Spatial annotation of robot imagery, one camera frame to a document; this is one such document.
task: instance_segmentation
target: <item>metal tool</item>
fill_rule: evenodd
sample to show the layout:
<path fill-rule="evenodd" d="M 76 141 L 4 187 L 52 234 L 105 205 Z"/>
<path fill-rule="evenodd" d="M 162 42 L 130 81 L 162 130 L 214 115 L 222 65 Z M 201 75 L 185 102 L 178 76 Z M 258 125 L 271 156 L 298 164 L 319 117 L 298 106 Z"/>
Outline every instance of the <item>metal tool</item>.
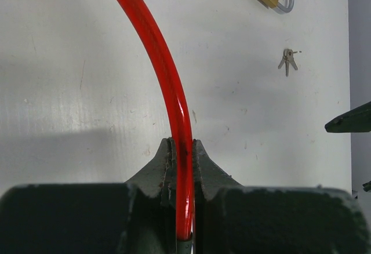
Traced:
<path fill-rule="evenodd" d="M 295 70 L 298 70 L 297 65 L 294 61 L 294 54 L 297 53 L 297 52 L 299 52 L 299 51 L 294 52 L 291 49 L 285 49 L 283 51 L 283 57 L 282 57 L 282 60 L 281 60 L 280 64 L 278 65 L 278 69 L 280 69 L 285 64 L 286 65 L 286 77 L 289 76 L 290 64 Z"/>
<path fill-rule="evenodd" d="M 192 145 L 193 243 L 203 254 L 370 251 L 367 222 L 347 192 L 244 187 Z M 190 254 L 175 234 L 177 153 L 163 139 L 125 183 L 31 184 L 0 199 L 0 253 Z"/>

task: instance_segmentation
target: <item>silver key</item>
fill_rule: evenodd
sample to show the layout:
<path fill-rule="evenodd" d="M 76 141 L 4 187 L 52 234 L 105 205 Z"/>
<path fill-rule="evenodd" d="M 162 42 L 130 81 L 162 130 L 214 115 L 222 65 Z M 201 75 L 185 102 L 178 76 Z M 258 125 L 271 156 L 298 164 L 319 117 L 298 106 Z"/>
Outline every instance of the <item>silver key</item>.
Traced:
<path fill-rule="evenodd" d="M 286 64 L 286 76 L 288 77 L 289 76 L 289 66 L 291 64 L 291 66 L 294 68 L 294 70 L 298 70 L 297 68 L 297 65 L 294 61 L 294 54 L 297 53 L 298 51 L 292 51 L 291 49 L 285 49 L 283 51 L 283 57 L 282 57 L 282 60 L 280 62 L 280 64 L 278 65 L 278 69 L 280 69 L 283 64 Z"/>

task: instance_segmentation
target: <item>white backdrop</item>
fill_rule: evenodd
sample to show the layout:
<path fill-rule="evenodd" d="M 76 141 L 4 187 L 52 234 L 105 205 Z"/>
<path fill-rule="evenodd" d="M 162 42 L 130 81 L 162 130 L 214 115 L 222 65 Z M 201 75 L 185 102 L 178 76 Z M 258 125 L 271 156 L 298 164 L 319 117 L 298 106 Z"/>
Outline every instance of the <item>white backdrop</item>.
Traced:
<path fill-rule="evenodd" d="M 145 0 L 194 137 L 247 186 L 351 190 L 348 0 Z M 161 91 L 115 0 L 0 0 L 0 194 L 19 183 L 122 182 L 170 136 Z M 299 71 L 278 70 L 285 48 Z"/>

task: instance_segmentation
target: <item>red cable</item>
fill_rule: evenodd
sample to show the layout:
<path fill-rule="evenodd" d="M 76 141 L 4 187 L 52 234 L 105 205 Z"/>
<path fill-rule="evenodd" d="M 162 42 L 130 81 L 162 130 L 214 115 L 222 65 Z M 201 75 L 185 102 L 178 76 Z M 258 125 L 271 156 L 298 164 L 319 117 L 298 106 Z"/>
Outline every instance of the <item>red cable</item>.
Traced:
<path fill-rule="evenodd" d="M 194 205 L 192 130 L 183 87 L 169 48 L 143 0 L 117 0 L 137 31 L 155 69 L 177 152 L 176 236 L 191 235 Z"/>

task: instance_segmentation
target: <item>dark green metal jaw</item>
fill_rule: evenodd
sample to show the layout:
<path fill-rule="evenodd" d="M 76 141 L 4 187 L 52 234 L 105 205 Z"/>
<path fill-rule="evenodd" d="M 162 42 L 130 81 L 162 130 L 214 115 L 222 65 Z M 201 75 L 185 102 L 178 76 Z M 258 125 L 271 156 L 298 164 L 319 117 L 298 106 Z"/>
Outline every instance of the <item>dark green metal jaw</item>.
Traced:
<path fill-rule="evenodd" d="M 327 132 L 371 132 L 371 101 L 346 112 L 325 125 Z"/>

